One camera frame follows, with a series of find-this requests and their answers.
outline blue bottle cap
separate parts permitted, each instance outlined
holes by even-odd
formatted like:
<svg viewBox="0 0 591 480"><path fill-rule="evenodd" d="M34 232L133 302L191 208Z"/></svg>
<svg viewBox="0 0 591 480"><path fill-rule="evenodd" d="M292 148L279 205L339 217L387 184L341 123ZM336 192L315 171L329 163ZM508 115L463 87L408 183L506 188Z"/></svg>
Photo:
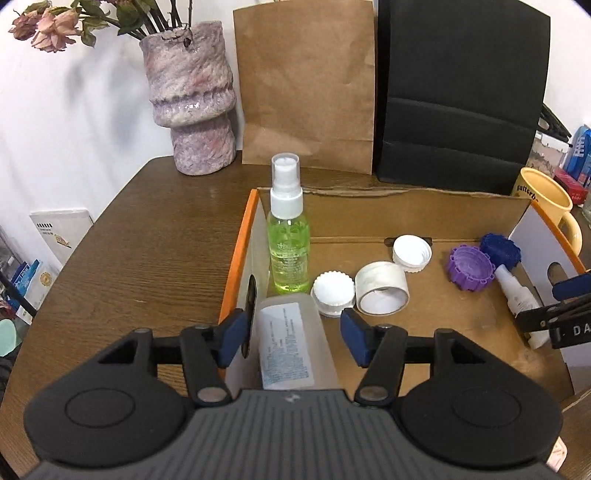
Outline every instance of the blue bottle cap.
<svg viewBox="0 0 591 480"><path fill-rule="evenodd" d="M502 235L487 233L480 240L480 250L486 253L497 267L504 265L512 270L521 261L521 250Z"/></svg>

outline small white bottle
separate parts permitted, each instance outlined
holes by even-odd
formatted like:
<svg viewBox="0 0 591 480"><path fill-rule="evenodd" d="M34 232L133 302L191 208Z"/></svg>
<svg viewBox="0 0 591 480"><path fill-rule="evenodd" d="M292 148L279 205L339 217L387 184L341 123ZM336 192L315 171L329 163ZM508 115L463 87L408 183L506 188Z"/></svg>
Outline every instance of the small white bottle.
<svg viewBox="0 0 591 480"><path fill-rule="evenodd" d="M495 277L501 284L503 293L505 294L505 297L507 297L507 305L514 316L517 316L518 313L526 310L540 308L540 304L535 299L532 292L530 292L530 289L521 285L519 280L507 270L506 266L500 265L497 267L495 270ZM550 340L550 335L547 330L530 332L530 336L528 343L533 350L540 348Z"/></svg>
<svg viewBox="0 0 591 480"><path fill-rule="evenodd" d="M265 390L340 388L324 326L310 295L267 298L257 305L255 321Z"/></svg>

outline yellow mug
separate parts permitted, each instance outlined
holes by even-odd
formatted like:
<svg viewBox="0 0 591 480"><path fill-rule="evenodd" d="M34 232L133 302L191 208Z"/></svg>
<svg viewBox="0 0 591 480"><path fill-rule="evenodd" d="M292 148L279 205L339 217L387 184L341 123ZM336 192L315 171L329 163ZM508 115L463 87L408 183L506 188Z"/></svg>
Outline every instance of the yellow mug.
<svg viewBox="0 0 591 480"><path fill-rule="evenodd" d="M564 222L566 239L574 253L577 255L580 253L583 246L583 235L577 220L570 213L573 201L569 194L548 175L533 168L522 168L515 185L513 185L511 196L535 200L556 226L561 221Z"/></svg>

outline brown paper bag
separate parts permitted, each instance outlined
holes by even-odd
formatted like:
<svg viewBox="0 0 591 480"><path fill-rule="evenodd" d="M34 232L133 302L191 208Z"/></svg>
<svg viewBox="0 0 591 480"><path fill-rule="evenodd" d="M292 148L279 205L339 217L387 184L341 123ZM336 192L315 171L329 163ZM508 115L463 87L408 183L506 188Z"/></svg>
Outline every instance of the brown paper bag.
<svg viewBox="0 0 591 480"><path fill-rule="evenodd" d="M276 153L302 167L371 174L374 9L367 0L290 0L234 11L245 117L242 162Z"/></svg>

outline pink rose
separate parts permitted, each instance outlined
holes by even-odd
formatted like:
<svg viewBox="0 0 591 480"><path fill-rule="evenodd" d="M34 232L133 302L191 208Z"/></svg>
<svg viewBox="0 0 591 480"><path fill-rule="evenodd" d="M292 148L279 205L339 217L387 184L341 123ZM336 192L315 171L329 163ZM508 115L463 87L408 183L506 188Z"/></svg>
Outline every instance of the pink rose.
<svg viewBox="0 0 591 480"><path fill-rule="evenodd" d="M12 22L13 27L8 30L8 33L13 34L17 40L28 40L35 34L40 19L41 14L37 10L22 14Z"/></svg>
<svg viewBox="0 0 591 480"><path fill-rule="evenodd" d="M75 43L68 35L80 35L77 24L78 12L73 8L59 15L45 10L37 24L38 31L31 40L31 45L42 51L63 51L66 45Z"/></svg>

